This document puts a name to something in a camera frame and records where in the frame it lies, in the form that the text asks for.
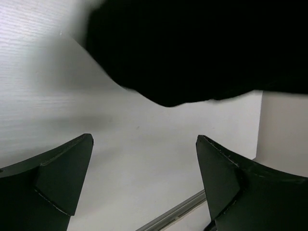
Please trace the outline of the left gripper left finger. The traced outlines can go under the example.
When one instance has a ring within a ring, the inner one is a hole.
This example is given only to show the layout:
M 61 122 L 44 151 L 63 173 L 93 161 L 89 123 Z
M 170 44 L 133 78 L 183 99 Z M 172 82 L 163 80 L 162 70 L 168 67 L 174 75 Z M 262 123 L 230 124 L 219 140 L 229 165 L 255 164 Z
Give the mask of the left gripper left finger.
M 93 149 L 82 134 L 0 170 L 2 231 L 65 231 L 75 215 Z

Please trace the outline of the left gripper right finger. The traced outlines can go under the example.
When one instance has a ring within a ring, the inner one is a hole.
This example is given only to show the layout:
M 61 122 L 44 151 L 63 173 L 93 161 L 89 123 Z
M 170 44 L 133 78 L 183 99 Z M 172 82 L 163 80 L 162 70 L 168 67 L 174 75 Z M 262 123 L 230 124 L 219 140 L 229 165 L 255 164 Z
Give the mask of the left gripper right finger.
M 259 164 L 200 135 L 196 150 L 219 231 L 305 231 L 308 179 Z

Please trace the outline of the black skirt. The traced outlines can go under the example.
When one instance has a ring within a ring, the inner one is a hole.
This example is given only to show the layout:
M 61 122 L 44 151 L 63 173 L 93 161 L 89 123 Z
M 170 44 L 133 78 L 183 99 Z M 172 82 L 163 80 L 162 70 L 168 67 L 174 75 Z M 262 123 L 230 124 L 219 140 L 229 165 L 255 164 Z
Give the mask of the black skirt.
M 85 21 L 107 75 L 164 107 L 308 92 L 305 0 L 106 0 Z

